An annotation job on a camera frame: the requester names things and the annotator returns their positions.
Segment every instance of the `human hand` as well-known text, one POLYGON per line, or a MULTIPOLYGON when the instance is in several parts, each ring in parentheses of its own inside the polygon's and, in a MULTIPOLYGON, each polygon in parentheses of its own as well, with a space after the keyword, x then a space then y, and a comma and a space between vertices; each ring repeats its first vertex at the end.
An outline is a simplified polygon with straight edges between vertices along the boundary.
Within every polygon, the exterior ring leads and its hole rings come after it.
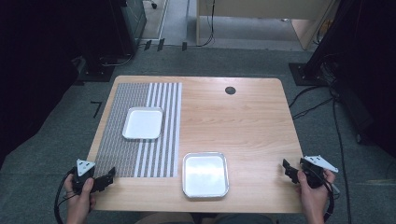
MULTIPOLYGON (((334 182, 335 175, 331 171, 324 170, 323 175, 328 182, 334 182)), ((317 189, 311 189, 306 181, 306 175, 302 171, 299 171, 297 176, 300 182, 300 187, 297 188, 297 191, 301 196, 303 212, 307 222, 309 224, 324 223, 323 211, 329 196, 329 191, 327 191, 324 185, 317 189)))
POLYGON ((69 175, 64 181, 64 189, 66 190, 66 197, 71 197, 67 200, 67 223, 81 224, 85 223, 88 213, 95 207, 96 200, 91 194, 93 187, 93 179, 88 178, 80 195, 75 195, 73 191, 73 175, 69 175))

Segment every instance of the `wooden table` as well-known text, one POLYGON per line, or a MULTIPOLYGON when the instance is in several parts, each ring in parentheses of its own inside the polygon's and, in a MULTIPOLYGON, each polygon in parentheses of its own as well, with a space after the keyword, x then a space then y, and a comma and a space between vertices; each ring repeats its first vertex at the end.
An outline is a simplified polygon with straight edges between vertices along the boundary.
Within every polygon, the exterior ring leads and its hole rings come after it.
MULTIPOLYGON (((308 49, 320 26, 332 15, 337 0, 217 0, 215 17, 293 19, 303 49, 308 49)), ((212 15, 213 0, 197 0, 196 43, 200 45, 200 16, 212 15)))
POLYGON ((281 82, 276 78, 117 77, 94 137, 94 161, 119 83, 181 82, 177 177, 115 178, 97 193, 96 209, 217 213, 299 213, 295 185, 282 160, 302 157, 281 82), (235 94, 225 88, 234 87, 235 94), (230 189, 221 199, 190 200, 182 190, 182 160, 190 152, 217 151, 227 160, 230 189))

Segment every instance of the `white tray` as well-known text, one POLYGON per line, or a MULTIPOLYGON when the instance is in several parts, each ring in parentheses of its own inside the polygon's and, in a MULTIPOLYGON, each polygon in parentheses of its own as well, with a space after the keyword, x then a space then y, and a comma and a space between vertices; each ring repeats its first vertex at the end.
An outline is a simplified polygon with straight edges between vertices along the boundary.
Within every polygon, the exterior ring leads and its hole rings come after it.
POLYGON ((163 110, 159 107, 132 107, 128 110, 122 136, 127 139, 156 139, 160 136, 163 110))
POLYGON ((229 189, 227 163, 219 152, 189 153, 183 159, 183 191, 189 198, 218 198, 229 189))

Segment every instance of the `floor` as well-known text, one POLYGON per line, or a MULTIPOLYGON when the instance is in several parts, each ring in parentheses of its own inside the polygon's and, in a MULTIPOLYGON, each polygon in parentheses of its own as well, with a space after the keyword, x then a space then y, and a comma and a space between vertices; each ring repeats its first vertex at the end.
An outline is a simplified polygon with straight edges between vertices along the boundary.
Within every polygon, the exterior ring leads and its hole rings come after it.
MULTIPOLYGON (((282 81, 288 102, 305 89, 295 85, 288 64, 306 63, 312 52, 301 49, 287 22, 262 21, 262 26, 268 22, 268 27, 283 34, 279 38, 276 32, 267 35, 246 32, 244 35, 248 36, 243 38, 227 39, 226 33, 222 32, 227 27, 221 29, 221 22, 215 20, 216 43, 193 48, 194 4, 193 0, 168 0, 163 26, 159 29, 161 34, 156 38, 156 41, 165 38, 165 45, 180 46, 186 41, 188 50, 141 48, 133 60, 116 67, 110 82, 87 82, 83 86, 70 87, 40 131, 7 156, 0 170, 0 223, 55 222, 56 190, 76 159, 87 158, 112 82, 117 76, 275 77, 282 81), (253 33, 265 38, 255 39, 253 33), (95 102, 101 102, 102 106, 98 107, 93 104, 95 102)), ((327 89, 315 89, 299 98, 290 113, 300 113, 329 97, 327 89)), ((335 181, 342 194, 335 201, 328 224, 348 223, 349 219, 354 224, 394 223, 396 160, 376 145, 356 143, 355 129, 341 104, 320 106, 296 119, 294 125, 304 155, 321 155, 335 167, 342 168, 343 172, 339 172, 335 181), (342 136, 345 150, 340 148, 337 131, 342 136)), ((64 204, 61 209, 65 219, 64 204)), ((136 212, 93 210, 87 223, 135 223, 138 218, 136 212)), ((302 214, 279 214, 278 218, 281 224, 304 223, 302 214)))
MULTIPOLYGON (((150 2, 145 2, 148 24, 141 43, 148 40, 159 43, 159 40, 164 38, 165 45, 182 46, 183 42, 187 42, 188 46, 196 46, 196 0, 154 2, 158 4, 156 9, 152 8, 150 2), (157 33, 156 36, 145 36, 148 33, 152 34, 153 29, 157 33)), ((210 36, 210 19, 200 18, 201 44, 210 36)), ((290 20, 215 17, 213 27, 214 40, 206 45, 208 48, 303 50, 290 20)), ((316 46, 313 43, 308 51, 315 51, 316 46)))

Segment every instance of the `striped mat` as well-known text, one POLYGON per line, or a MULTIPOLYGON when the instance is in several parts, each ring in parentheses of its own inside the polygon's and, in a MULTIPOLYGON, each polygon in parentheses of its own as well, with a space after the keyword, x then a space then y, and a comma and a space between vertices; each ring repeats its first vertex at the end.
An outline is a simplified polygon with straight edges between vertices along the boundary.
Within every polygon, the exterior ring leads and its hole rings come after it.
POLYGON ((95 176, 116 167, 117 177, 177 176, 181 83, 121 83, 117 87, 101 144, 95 176), (123 125, 131 107, 160 107, 161 135, 154 140, 128 140, 123 125))

